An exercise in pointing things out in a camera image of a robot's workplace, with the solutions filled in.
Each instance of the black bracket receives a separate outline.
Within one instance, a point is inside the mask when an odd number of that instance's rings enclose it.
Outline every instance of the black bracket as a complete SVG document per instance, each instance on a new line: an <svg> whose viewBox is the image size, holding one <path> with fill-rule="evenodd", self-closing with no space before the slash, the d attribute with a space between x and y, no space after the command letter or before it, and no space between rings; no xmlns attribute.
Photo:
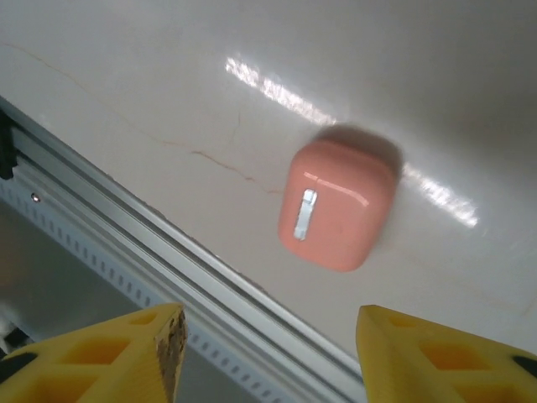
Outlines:
<svg viewBox="0 0 537 403"><path fill-rule="evenodd" d="M13 167L17 166L17 150L13 145L12 129L15 126L8 115L0 111L0 178L13 178Z"/></svg>

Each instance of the metal frame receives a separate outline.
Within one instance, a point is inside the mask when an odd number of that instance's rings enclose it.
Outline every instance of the metal frame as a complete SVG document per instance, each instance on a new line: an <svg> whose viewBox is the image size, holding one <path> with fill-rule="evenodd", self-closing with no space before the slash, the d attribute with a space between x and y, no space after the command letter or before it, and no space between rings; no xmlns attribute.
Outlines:
<svg viewBox="0 0 537 403"><path fill-rule="evenodd" d="M356 359L2 98L0 108L19 125L13 130L19 152L15 181L120 259L155 301L183 301L195 326L262 374L282 396L256 397L270 402L366 400Z"/></svg>

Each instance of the yellow plastic part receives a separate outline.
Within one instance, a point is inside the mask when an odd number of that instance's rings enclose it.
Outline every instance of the yellow plastic part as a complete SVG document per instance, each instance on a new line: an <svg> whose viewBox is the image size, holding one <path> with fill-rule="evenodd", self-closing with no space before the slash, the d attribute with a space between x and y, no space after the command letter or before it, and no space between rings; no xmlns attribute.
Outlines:
<svg viewBox="0 0 537 403"><path fill-rule="evenodd" d="M134 312L21 348L38 357L0 385L2 403L171 403L186 342L180 304Z"/></svg>
<svg viewBox="0 0 537 403"><path fill-rule="evenodd" d="M537 356L438 323L363 306L357 349L369 403L537 402Z"/></svg>

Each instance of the pink earbud case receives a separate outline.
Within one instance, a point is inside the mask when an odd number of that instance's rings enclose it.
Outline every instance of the pink earbud case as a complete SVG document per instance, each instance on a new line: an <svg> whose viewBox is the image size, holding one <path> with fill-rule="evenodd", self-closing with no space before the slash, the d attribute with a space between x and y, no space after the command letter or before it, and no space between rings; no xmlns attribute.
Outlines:
<svg viewBox="0 0 537 403"><path fill-rule="evenodd" d="M291 163L279 238L303 259L335 271L354 270L380 234L395 187L394 173L381 160L317 140Z"/></svg>

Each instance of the white marble surface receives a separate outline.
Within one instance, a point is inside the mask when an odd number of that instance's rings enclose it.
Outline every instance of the white marble surface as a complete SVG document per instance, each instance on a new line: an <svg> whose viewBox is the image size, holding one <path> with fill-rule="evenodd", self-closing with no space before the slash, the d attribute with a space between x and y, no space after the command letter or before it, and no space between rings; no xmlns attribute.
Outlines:
<svg viewBox="0 0 537 403"><path fill-rule="evenodd" d="M0 0L0 94L352 354L372 303L537 353L536 18L530 0ZM405 161L350 274L276 234L290 159L333 122Z"/></svg>

